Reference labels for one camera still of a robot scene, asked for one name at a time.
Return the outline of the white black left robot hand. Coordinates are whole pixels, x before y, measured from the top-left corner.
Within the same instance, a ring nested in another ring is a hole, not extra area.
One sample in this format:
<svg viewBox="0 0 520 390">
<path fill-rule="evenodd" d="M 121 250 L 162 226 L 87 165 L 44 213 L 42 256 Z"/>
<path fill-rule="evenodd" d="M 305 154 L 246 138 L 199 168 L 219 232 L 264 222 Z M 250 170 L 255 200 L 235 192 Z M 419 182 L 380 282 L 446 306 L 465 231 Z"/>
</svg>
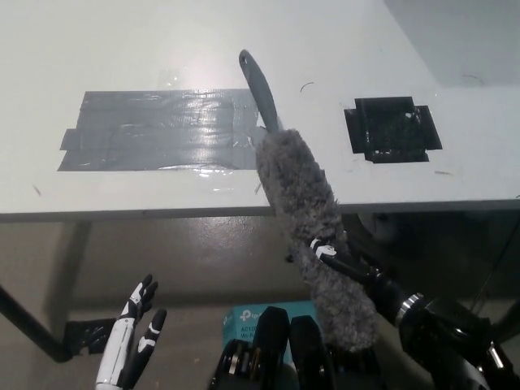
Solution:
<svg viewBox="0 0 520 390">
<path fill-rule="evenodd" d="M 134 289 L 116 319 L 106 342 L 97 372 L 96 389 L 133 389 L 142 376 L 157 344 L 167 317 L 165 309 L 153 316 L 144 335 L 133 343 L 143 315 L 152 305 L 158 283 L 147 275 Z"/>
</svg>

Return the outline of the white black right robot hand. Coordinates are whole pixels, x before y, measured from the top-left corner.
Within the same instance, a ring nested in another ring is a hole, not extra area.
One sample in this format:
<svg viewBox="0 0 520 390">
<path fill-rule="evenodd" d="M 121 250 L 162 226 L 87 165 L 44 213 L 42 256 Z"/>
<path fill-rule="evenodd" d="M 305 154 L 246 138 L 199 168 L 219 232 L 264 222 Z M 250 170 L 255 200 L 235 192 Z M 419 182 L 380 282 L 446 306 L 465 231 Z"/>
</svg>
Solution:
<svg viewBox="0 0 520 390">
<path fill-rule="evenodd" d="M 389 323 L 399 326 L 398 313 L 409 295 L 394 280 L 379 268 L 336 248 L 329 240 L 314 238 L 310 248 L 320 262 L 358 282 L 374 302 L 377 312 Z"/>
</svg>

